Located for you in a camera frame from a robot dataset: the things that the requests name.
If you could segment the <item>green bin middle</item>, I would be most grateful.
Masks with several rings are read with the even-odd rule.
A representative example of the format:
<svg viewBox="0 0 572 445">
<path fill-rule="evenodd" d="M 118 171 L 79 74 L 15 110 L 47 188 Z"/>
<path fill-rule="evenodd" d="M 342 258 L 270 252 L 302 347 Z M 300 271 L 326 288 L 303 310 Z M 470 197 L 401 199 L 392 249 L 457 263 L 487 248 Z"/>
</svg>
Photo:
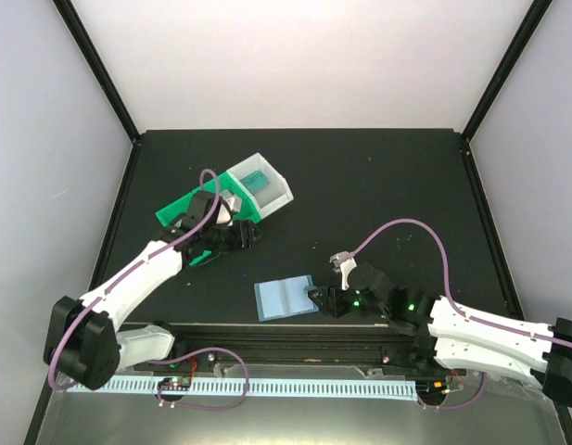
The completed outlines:
<svg viewBox="0 0 572 445">
<path fill-rule="evenodd" d="M 230 172 L 219 175 L 205 170 L 199 175 L 201 190 L 215 195 L 219 193 L 217 224 L 230 225 L 235 221 L 249 220 L 253 223 L 261 221 L 260 211 L 252 195 L 242 183 Z"/>
</svg>

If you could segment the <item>white translucent bin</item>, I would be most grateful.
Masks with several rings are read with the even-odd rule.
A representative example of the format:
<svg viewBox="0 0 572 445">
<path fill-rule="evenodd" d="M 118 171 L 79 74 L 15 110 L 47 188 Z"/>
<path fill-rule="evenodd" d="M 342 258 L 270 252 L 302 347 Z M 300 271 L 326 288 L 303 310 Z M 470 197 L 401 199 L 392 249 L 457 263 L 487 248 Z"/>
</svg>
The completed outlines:
<svg viewBox="0 0 572 445">
<path fill-rule="evenodd" d="M 250 208 L 246 219 L 260 223 L 294 200 L 286 178 L 261 154 L 250 157 L 229 168 L 243 204 Z"/>
</svg>

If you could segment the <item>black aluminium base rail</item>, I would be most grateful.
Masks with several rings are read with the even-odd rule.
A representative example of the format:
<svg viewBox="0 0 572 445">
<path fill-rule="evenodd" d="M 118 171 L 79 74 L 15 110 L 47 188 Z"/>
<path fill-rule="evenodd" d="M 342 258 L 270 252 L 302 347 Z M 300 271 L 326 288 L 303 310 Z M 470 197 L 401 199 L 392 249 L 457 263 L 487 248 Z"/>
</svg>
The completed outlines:
<svg viewBox="0 0 572 445">
<path fill-rule="evenodd" d="M 247 364 L 356 366 L 386 375 L 434 379 L 449 372 L 434 361 L 414 359 L 414 339 L 385 325 L 165 324 L 178 345 L 172 356 L 225 348 Z"/>
</svg>

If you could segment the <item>teal VIP card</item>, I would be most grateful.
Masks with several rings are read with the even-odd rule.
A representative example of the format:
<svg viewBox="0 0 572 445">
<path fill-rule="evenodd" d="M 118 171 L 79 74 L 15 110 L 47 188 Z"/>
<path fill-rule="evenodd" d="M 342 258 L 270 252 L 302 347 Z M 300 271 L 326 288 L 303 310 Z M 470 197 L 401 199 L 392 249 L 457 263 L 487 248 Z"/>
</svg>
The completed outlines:
<svg viewBox="0 0 572 445">
<path fill-rule="evenodd" d="M 243 177 L 240 182 L 251 195 L 259 193 L 270 184 L 270 180 L 262 171 L 254 171 Z"/>
</svg>

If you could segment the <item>right frame post black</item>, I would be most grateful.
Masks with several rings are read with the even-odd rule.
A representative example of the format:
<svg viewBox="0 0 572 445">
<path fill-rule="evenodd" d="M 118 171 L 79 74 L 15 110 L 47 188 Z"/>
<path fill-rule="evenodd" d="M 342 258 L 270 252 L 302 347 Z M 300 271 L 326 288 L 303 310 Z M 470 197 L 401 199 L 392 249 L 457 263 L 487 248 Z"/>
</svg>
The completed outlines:
<svg viewBox="0 0 572 445">
<path fill-rule="evenodd" d="M 465 141 L 473 141 L 477 130 L 488 115 L 495 99 L 510 77 L 552 3 L 552 0 L 534 0 L 531 2 L 462 131 L 462 138 Z"/>
</svg>

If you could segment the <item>left frame post black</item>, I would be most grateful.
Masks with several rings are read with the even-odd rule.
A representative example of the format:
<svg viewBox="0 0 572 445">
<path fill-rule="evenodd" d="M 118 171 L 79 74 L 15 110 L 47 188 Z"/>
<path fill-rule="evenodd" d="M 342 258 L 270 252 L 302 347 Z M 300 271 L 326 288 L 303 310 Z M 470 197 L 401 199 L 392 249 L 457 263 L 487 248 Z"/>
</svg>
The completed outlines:
<svg viewBox="0 0 572 445">
<path fill-rule="evenodd" d="M 59 16 L 63 19 L 78 49 L 82 53 L 84 60 L 113 109 L 121 127 L 132 143 L 138 142 L 141 138 L 141 134 L 134 124 L 129 110 L 125 106 L 104 61 L 96 49 L 95 44 L 90 37 L 89 32 L 85 28 L 74 4 L 70 0 L 53 0 L 53 5 L 55 6 Z"/>
</svg>

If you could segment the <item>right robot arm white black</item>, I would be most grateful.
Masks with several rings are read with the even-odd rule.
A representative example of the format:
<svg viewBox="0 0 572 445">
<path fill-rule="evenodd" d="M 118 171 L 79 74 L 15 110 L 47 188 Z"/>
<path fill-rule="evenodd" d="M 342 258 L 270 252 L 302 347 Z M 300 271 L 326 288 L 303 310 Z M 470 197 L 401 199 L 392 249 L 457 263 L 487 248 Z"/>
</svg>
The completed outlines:
<svg viewBox="0 0 572 445">
<path fill-rule="evenodd" d="M 336 268 L 338 286 L 309 286 L 319 311 L 340 318 L 360 312 L 413 338 L 411 366 L 479 371 L 516 380 L 572 408 L 572 321 L 553 324 L 505 318 L 432 292 L 400 287 L 368 263 Z"/>
</svg>

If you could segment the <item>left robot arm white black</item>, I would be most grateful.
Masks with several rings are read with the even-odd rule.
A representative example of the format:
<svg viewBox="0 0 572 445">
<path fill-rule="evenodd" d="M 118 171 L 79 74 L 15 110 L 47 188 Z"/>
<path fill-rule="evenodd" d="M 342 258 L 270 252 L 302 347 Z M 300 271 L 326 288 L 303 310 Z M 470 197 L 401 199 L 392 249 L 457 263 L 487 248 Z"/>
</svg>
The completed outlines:
<svg viewBox="0 0 572 445">
<path fill-rule="evenodd" d="M 119 370 L 141 362 L 181 368 L 188 348 L 162 324 L 122 331 L 128 316 L 160 285 L 204 252 L 222 254 L 249 248 L 256 224 L 239 220 L 241 197 L 197 191 L 137 257 L 104 284 L 78 299 L 61 298 L 53 307 L 44 349 L 48 383 L 65 375 L 89 389 L 103 387 Z"/>
</svg>

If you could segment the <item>right controller board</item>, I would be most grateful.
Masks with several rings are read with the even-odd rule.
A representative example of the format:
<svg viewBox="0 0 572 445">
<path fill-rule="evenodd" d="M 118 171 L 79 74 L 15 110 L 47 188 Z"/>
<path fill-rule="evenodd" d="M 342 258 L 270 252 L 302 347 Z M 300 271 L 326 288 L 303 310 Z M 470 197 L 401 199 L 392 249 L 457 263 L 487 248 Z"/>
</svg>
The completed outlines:
<svg viewBox="0 0 572 445">
<path fill-rule="evenodd" d="M 453 391 L 451 384 L 446 380 L 419 380 L 415 382 L 415 388 L 418 393 L 433 394 L 449 394 Z"/>
</svg>

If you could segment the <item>left controller board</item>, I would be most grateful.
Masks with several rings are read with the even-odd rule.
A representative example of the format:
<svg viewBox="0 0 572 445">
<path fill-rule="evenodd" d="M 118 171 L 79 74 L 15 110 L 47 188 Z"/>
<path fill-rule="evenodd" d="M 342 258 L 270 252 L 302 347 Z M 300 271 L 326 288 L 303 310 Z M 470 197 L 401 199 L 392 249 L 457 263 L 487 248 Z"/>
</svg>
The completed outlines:
<svg viewBox="0 0 572 445">
<path fill-rule="evenodd" d="M 188 376 L 168 376 L 158 383 L 158 389 L 171 391 L 187 391 L 191 386 L 191 378 Z"/>
</svg>

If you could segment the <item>controller board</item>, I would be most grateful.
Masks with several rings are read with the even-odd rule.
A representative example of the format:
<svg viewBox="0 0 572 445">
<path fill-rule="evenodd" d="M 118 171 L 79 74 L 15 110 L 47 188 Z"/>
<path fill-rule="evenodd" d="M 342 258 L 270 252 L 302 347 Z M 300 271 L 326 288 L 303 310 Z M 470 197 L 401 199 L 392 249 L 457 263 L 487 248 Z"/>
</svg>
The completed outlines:
<svg viewBox="0 0 572 445">
<path fill-rule="evenodd" d="M 188 376 L 168 376 L 158 383 L 158 389 L 171 391 L 187 391 L 191 386 L 191 378 Z"/>
<path fill-rule="evenodd" d="M 446 380 L 419 380 L 415 382 L 415 388 L 418 393 L 433 394 L 449 394 L 453 391 L 451 384 Z"/>
</svg>

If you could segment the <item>frame post black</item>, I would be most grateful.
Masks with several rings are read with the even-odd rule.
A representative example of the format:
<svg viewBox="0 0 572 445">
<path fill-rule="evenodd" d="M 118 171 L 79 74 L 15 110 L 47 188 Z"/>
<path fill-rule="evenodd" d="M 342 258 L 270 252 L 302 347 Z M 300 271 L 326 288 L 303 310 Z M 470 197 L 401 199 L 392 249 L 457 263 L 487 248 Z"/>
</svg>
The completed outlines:
<svg viewBox="0 0 572 445">
<path fill-rule="evenodd" d="M 96 49 L 95 44 L 90 37 L 89 32 L 85 28 L 74 4 L 70 0 L 53 0 L 53 5 L 55 6 L 59 16 L 63 19 L 78 49 L 82 53 L 84 60 L 113 109 L 121 127 L 132 143 L 138 142 L 141 138 L 141 134 L 134 124 L 129 110 L 125 106 L 104 61 Z"/>
<path fill-rule="evenodd" d="M 552 3 L 552 0 L 534 0 L 531 2 L 462 131 L 462 138 L 465 141 L 473 141 L 477 130 L 488 115 L 495 99 L 510 77 Z"/>
</svg>

